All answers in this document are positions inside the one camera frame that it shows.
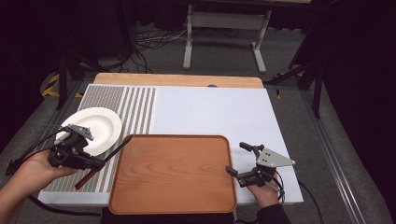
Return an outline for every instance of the person's hand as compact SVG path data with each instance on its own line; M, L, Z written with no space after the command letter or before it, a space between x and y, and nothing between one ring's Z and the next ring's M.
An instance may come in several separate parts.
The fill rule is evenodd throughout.
M254 195L257 204L260 208L264 208L270 205L278 204L279 199L277 198L277 191L268 185L259 187L257 185L247 186L248 190Z
M54 179L72 175L78 171L68 167L50 166L49 154L50 152L48 150L35 154L22 164L9 182L18 185L18 189L25 196L29 196L45 188Z

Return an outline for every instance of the white table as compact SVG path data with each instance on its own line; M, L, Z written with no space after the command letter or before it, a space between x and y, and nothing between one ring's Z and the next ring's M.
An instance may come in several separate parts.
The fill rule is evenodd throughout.
M173 77L177 77L177 80L184 78L184 76ZM216 80L227 80L229 77L220 77L216 79L215 77L205 78L191 76L191 78L195 78L195 83L197 82L196 78L199 80L210 80L209 83L217 83ZM91 85L84 95L81 105L90 107L90 105L87 105L87 101L89 101L90 93L92 93L92 90L95 88L108 89L110 86L107 84ZM139 127L136 129L142 130L142 133L220 134L225 136L230 143L233 168L241 173L250 171L255 166L255 156L252 152L247 152L240 148L240 142L246 142L253 146L264 144L273 151L286 157L289 156L266 89L147 85L113 85L111 88L122 89L123 93L120 93L120 98L122 98L123 101L137 101L138 104L141 105L152 105L150 121L137 124ZM151 90L142 91L145 93L141 94L141 98L146 100L140 102L137 100L139 97L138 95L132 96L132 94L128 95L126 93L128 92L126 90L136 88ZM95 94L94 96L97 97L98 100L108 97L99 91ZM127 109L121 105L114 105L113 110L119 113L124 123L129 124L139 120L139 118L134 116L125 119L127 117L125 114L131 115L131 113L128 113ZM286 203L302 202L303 196L293 168L289 166L281 167L277 170L283 177L286 191ZM98 176L97 179L106 182L102 184L101 188L92 188L84 192L77 192L73 190L73 188L67 191L54 190L56 188L45 189L40 192L39 199L44 203L58 205L107 206L111 190L111 172L99 174ZM68 180L67 184L74 186L77 182L78 179L76 178ZM255 203L251 193L248 192L246 188L241 189L236 181L235 188L238 204Z

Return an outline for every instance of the metal stand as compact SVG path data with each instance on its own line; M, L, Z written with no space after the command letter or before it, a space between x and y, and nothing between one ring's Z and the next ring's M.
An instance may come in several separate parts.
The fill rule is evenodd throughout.
M228 13L213 13L213 12L196 12L192 10L192 5L189 5L187 15L187 42L186 51L184 53L183 69L188 70L191 67L192 54L192 27L211 27L211 28L229 28L229 29L244 29L244 30L259 30L259 35L256 42L251 44L253 53L256 58L256 63L259 67L260 73L265 73L265 65L262 60L262 53L260 47L265 35L265 31L270 20L271 11L267 10L265 15L243 15L243 14L228 14Z

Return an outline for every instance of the cable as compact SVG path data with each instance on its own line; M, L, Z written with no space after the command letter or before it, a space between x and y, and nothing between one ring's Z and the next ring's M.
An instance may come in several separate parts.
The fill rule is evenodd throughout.
M53 135L63 132L64 131L64 127L60 128L58 131L56 131L55 133L51 133L48 136L40 139L38 142L34 143L31 147L29 147L18 159L16 159L15 161L11 161L9 163L9 166L7 168L6 171L6 175L14 175L17 170L21 167L21 165L29 160L31 157L33 157L35 154L47 150L47 149L39 149L37 151L35 151L33 154L30 154L36 147L38 147L40 144L42 144L44 141L46 141L47 139L51 138ZM32 195L30 195L29 200L31 200L34 204L36 204L37 206L52 212L52 213L59 213L59 214L65 214L65 215L71 215L71 216L91 216L91 217L99 217L101 216L101 214L99 213L84 213L84 212L74 212L74 211L68 211L68 210L62 210L62 209L58 209L58 208L54 208L51 206L48 206L44 203L42 203L41 201L39 201L37 198L33 197Z
M239 224L239 223L242 223L242 224L256 224L256 223L258 223L258 222L259 222L259 219L256 218L256 219L253 220L253 221L245 221L245 220L242 220L242 219L237 219L234 223L235 223L235 224Z
M321 214L321 212L320 212L320 209L319 209L317 200L315 200L314 195L313 195L313 194L311 193L311 191L306 187L306 185L304 185L300 180L297 180L297 181L298 181L298 184L299 184L301 187L303 187L303 189L306 190L306 192L309 194L309 196L311 196L312 201L314 202L315 207L317 208L317 211L318 211L320 224L323 224L323 217L322 217L322 214Z
M88 213L88 212L75 212L75 211L68 211L68 210L63 210L63 209L58 209L54 208L51 206L48 206L44 203L42 203L40 200L37 198L33 197L30 195L29 200L32 201L35 205L39 206L40 208L49 211L51 213L57 213L57 214L64 214L64 215L69 215L69 216L79 216L79 217L99 217L102 214L100 213Z
M275 170L275 172L276 172L276 174L279 176L279 178L280 178L280 183L281 183L281 185L282 185L282 190L283 190L283 178L282 178L282 176L277 172L277 170ZM284 203L286 201L286 194L285 193L283 193L283 195L282 195L282 204Z
M51 133L50 135L44 137L43 139L39 140L38 142L36 142L35 144L33 144L31 147L29 147L24 153L23 155L20 156L19 160L21 160L22 162L26 161L27 159L29 159L31 156L29 156L27 159L25 159L25 157L27 155L29 155L36 147L38 147L40 144L42 144L44 141L46 141L47 139L51 138L52 136L54 136L57 133L63 132L64 128L62 127L61 129L59 129L58 131L56 131L55 133Z

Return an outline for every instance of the brown tray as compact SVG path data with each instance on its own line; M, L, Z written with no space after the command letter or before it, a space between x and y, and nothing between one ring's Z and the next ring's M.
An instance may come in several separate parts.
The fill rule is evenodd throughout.
M116 215L228 213L236 207L228 140L135 135L120 154L109 209Z

